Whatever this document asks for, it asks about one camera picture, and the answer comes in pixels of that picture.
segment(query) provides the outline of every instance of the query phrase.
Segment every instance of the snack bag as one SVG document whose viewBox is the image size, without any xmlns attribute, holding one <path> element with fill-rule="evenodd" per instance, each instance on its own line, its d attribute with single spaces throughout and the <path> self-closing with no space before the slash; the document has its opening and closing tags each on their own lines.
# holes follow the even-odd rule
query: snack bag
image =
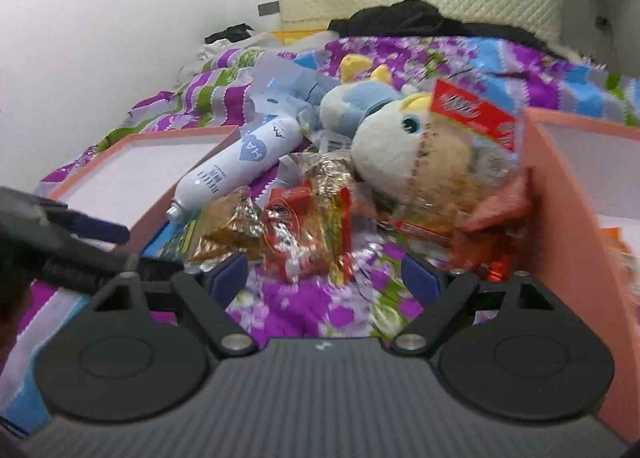
<svg viewBox="0 0 640 458">
<path fill-rule="evenodd" d="M 449 245 L 460 225 L 514 170 L 515 118 L 448 82 L 436 82 L 401 232 Z"/>
<path fill-rule="evenodd" d="M 374 229 L 376 207 L 366 185 L 351 173 L 351 152 L 336 149 L 330 153 L 301 153 L 298 158 L 304 184 L 311 188 L 325 240 L 332 257 L 329 276 L 334 285 L 346 284 L 352 274 L 353 220 L 361 235 Z"/>
<path fill-rule="evenodd" d="M 192 263 L 215 265 L 236 252 L 250 261 L 262 258 L 262 212 L 248 187 L 206 203 L 191 232 L 187 260 Z"/>
<path fill-rule="evenodd" d="M 532 168 L 485 198 L 456 230 L 450 269 L 475 272 L 488 281 L 508 279 L 522 263 L 534 213 Z"/>
<path fill-rule="evenodd" d="M 328 269 L 329 248 L 309 187 L 274 189 L 264 216 L 267 272 L 290 279 Z"/>
<path fill-rule="evenodd" d="M 626 293 L 634 297 L 634 303 L 640 305 L 640 283 L 638 283 L 638 260 L 633 251 L 623 241 L 620 227 L 608 227 L 601 229 L 606 235 L 609 248 L 622 265 L 624 271 Z"/>
</svg>

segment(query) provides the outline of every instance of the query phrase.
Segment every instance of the gold candy wrapper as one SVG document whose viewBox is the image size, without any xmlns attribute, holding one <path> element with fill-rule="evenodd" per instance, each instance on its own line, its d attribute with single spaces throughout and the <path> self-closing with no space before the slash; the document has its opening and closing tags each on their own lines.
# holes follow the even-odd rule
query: gold candy wrapper
<svg viewBox="0 0 640 458">
<path fill-rule="evenodd" d="M 259 260 L 264 252 L 262 212 L 248 187 L 207 203 L 196 220 L 187 255 L 194 263 L 220 263 L 236 252 Z"/>
<path fill-rule="evenodd" d="M 351 173 L 351 150 L 292 153 L 290 157 L 297 162 L 302 182 L 308 183 L 319 207 L 335 211 L 335 197 L 346 187 L 351 193 L 351 213 L 376 219 L 370 190 L 365 184 L 356 182 Z"/>
<path fill-rule="evenodd" d="M 292 154 L 298 163 L 303 185 L 311 189 L 318 206 L 324 240 L 330 253 L 329 276 L 334 285 L 345 285 L 353 272 L 352 216 L 375 219 L 376 208 L 351 173 L 351 152 L 336 149 L 328 153 Z"/>
</svg>

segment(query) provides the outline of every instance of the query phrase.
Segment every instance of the yellow plush ears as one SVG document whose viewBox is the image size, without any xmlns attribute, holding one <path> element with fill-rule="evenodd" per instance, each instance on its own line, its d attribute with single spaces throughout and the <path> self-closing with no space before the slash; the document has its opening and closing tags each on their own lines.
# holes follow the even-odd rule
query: yellow plush ears
<svg viewBox="0 0 640 458">
<path fill-rule="evenodd" d="M 401 112 L 419 112 L 428 110 L 431 107 L 433 94 L 427 92 L 418 92 L 408 95 L 400 103 L 399 110 Z"/>
<path fill-rule="evenodd" d="M 343 83 L 353 81 L 358 74 L 362 74 L 365 70 L 371 68 L 372 64 L 373 62 L 369 58 L 359 54 L 347 54 L 340 61 L 340 81 Z M 391 71 L 386 64 L 381 64 L 371 72 L 370 79 L 391 84 Z"/>
<path fill-rule="evenodd" d="M 373 62 L 359 54 L 347 54 L 340 61 L 340 81 L 348 83 L 365 70 L 371 68 Z"/>
<path fill-rule="evenodd" d="M 391 71 L 386 64 L 381 64 L 377 69 L 371 72 L 370 79 L 391 85 Z"/>
</svg>

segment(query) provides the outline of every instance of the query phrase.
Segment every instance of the blue gripper pad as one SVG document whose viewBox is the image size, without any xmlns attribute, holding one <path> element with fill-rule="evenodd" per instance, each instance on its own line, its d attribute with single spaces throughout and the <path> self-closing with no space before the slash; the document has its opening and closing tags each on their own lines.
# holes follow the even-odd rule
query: blue gripper pad
<svg viewBox="0 0 640 458">
<path fill-rule="evenodd" d="M 402 282 L 423 308 L 439 298 L 447 286 L 446 273 L 415 254 L 405 254 L 400 269 Z"/>
<path fill-rule="evenodd" d="M 228 307 L 249 277 L 249 262 L 242 253 L 232 254 L 205 274 L 204 289 L 222 308 Z"/>
</svg>

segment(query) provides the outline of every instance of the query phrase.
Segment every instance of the red candy wrapper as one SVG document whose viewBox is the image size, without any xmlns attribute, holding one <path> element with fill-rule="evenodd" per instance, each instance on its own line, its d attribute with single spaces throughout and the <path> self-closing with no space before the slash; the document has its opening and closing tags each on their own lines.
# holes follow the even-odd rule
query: red candy wrapper
<svg viewBox="0 0 640 458">
<path fill-rule="evenodd" d="M 525 172 L 487 197 L 456 232 L 450 268 L 480 272 L 483 279 L 503 281 L 522 258 L 527 221 L 533 214 L 532 171 Z"/>
<path fill-rule="evenodd" d="M 284 279 L 329 272 L 336 285 L 351 276 L 351 193 L 317 203 L 308 185 L 274 189 L 264 209 L 265 270 Z"/>
</svg>

